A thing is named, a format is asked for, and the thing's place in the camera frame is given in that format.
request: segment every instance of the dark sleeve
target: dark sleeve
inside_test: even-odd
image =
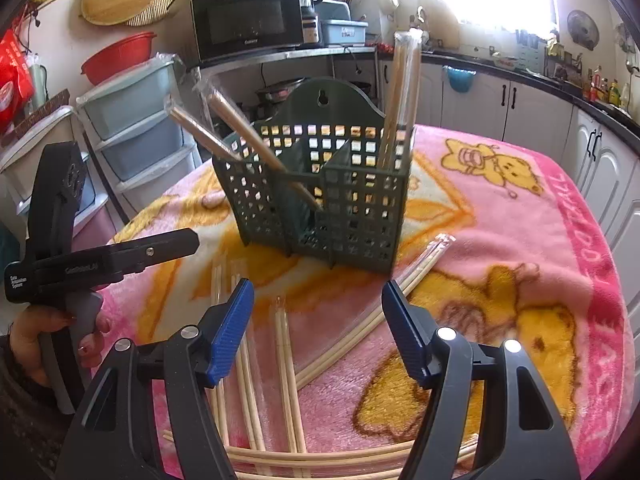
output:
[[[7,474],[6,466],[8,471],[16,471],[7,478],[53,478],[70,422],[71,417],[58,411],[53,391],[25,375],[14,360],[9,337],[0,336],[2,476]],[[40,471],[30,473],[32,468]]]

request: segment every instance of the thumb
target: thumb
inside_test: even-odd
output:
[[[12,333],[25,340],[36,340],[41,332],[57,332],[75,319],[70,313],[52,306],[30,305],[15,320]]]

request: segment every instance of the cabinet handle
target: cabinet handle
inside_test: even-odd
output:
[[[597,133],[597,129],[593,130],[590,134],[589,134],[589,140],[587,140],[587,153],[589,153],[589,156],[593,156],[593,153],[591,153],[591,150],[589,149],[589,146],[591,144],[591,139],[593,139],[593,136]]]
[[[596,161],[596,144],[598,143],[598,139],[602,138],[602,134],[596,135],[596,140],[593,141],[593,161]]]

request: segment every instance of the microwave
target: microwave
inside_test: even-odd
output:
[[[303,43],[299,0],[173,0],[164,23],[167,47],[187,69]]]

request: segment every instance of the finger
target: finger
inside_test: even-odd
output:
[[[80,366],[82,368],[95,368],[102,363],[102,356],[100,354],[91,357],[83,357],[80,359]]]
[[[93,357],[99,355],[104,349],[104,336],[99,332],[93,332],[84,336],[78,345],[78,355],[80,358]]]
[[[12,332],[26,340],[36,340],[41,332],[57,332],[71,325],[75,316],[45,305],[30,305],[17,317]]]
[[[100,311],[95,318],[95,327],[103,334],[108,334],[111,331],[111,319],[109,319],[104,312]]]

